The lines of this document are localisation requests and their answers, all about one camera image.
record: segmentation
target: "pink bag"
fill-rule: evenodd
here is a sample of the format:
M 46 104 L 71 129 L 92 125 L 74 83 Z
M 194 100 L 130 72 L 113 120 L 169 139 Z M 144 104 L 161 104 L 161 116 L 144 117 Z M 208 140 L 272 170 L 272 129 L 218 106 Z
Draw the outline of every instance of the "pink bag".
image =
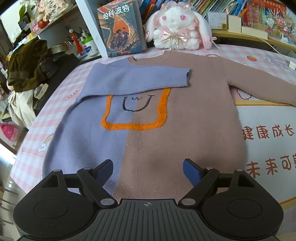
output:
M 0 128 L 3 134 L 6 136 L 8 140 L 16 141 L 18 135 L 18 129 L 13 125 L 0 123 Z

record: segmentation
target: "white box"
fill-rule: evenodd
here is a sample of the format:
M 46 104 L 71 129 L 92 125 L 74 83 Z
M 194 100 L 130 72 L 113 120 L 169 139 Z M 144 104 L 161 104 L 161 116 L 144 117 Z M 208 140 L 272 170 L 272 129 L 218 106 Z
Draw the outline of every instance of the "white box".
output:
M 228 31 L 232 33 L 242 32 L 242 18 L 234 15 L 227 15 L 228 19 Z
M 258 37 L 267 40 L 268 33 L 261 29 L 242 26 L 242 34 Z
M 211 29 L 227 29 L 227 14 L 225 12 L 207 12 L 207 21 Z

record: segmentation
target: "cardboard box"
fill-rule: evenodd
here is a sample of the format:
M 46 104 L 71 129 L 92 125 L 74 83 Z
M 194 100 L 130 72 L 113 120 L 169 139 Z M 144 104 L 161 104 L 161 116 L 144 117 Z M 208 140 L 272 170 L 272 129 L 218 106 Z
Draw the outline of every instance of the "cardboard box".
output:
M 228 31 L 232 33 L 242 32 L 242 18 L 234 15 L 227 15 Z
M 242 34 L 258 37 L 267 40 L 268 33 L 261 29 L 242 26 Z

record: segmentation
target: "plush bunny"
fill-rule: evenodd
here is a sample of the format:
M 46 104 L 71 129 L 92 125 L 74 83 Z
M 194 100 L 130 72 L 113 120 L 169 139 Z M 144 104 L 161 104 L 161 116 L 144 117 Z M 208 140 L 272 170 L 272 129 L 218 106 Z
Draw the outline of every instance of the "plush bunny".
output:
M 169 1 L 153 13 L 145 24 L 145 39 L 154 40 L 156 48 L 196 50 L 200 43 L 212 46 L 212 31 L 208 22 L 192 10 L 191 3 Z

